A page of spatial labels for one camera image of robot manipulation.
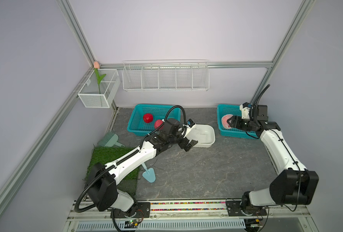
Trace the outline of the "red apple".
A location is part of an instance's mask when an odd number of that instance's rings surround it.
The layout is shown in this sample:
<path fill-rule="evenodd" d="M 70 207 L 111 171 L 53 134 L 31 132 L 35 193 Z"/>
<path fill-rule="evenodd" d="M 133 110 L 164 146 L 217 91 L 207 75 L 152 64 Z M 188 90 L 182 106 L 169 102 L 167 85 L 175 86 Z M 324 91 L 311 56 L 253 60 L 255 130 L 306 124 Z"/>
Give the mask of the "red apple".
<path fill-rule="evenodd" d="M 157 129 L 157 130 L 160 130 L 163 128 L 164 126 L 164 120 L 163 119 L 159 119 L 157 120 L 155 123 L 154 123 L 154 128 Z"/>
<path fill-rule="evenodd" d="M 143 115 L 143 121 L 144 121 L 145 123 L 149 124 L 149 123 L 153 122 L 153 120 L 154 120 L 154 117 L 153 117 L 152 114 L 147 113 L 147 114 L 144 114 L 144 115 Z"/>
<path fill-rule="evenodd" d="M 222 118 L 222 126 L 223 128 L 227 130 L 231 129 L 231 126 L 228 121 L 229 121 L 229 118 Z"/>

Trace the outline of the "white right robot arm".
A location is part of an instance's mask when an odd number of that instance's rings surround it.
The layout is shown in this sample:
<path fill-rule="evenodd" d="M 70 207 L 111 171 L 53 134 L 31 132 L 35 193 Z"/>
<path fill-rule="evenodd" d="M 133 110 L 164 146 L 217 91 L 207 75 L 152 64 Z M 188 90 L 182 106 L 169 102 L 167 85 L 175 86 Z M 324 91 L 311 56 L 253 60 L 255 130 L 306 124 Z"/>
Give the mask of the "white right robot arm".
<path fill-rule="evenodd" d="M 308 170 L 289 148 L 279 125 L 269 121 L 266 105 L 246 102 L 240 105 L 239 109 L 241 115 L 223 117 L 223 126 L 246 133 L 255 132 L 255 138 L 264 144 L 277 174 L 268 188 L 244 193 L 241 208 L 309 205 L 319 182 L 318 174 Z"/>

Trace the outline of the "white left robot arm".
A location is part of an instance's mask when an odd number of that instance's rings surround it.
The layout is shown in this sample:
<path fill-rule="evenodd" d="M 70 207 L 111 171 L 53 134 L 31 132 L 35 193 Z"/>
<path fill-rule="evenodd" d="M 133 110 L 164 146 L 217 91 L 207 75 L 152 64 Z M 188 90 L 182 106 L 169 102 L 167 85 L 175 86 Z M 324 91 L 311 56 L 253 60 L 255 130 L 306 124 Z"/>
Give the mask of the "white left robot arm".
<path fill-rule="evenodd" d="M 96 163 L 90 170 L 84 190 L 75 203 L 74 211 L 82 213 L 92 208 L 98 211 L 117 209 L 128 217 L 135 215 L 139 209 L 137 200 L 119 190 L 118 184 L 136 168 L 174 144 L 189 151 L 198 143 L 197 140 L 187 138 L 195 125 L 191 119 L 185 123 L 166 119 L 160 128 L 148 134 L 140 146 L 126 155 L 107 164 Z"/>

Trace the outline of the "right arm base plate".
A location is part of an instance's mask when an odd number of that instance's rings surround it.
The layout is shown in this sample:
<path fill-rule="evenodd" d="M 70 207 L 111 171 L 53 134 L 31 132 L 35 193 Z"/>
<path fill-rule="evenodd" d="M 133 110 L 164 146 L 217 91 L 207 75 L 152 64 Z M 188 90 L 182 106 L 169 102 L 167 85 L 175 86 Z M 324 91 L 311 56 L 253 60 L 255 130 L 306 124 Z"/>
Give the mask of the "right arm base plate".
<path fill-rule="evenodd" d="M 266 216 L 264 206 L 244 206 L 241 200 L 226 199 L 226 209 L 230 217 L 233 216 Z"/>

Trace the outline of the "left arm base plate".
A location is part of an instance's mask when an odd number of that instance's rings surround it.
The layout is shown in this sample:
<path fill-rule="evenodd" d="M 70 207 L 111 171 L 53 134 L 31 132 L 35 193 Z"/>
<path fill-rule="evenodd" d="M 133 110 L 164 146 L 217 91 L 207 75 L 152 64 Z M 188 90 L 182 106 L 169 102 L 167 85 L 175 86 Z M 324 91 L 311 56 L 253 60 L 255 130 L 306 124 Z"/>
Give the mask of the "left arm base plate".
<path fill-rule="evenodd" d="M 128 211 L 114 210 L 114 218 L 149 218 L 151 212 L 150 202 L 134 203 Z"/>

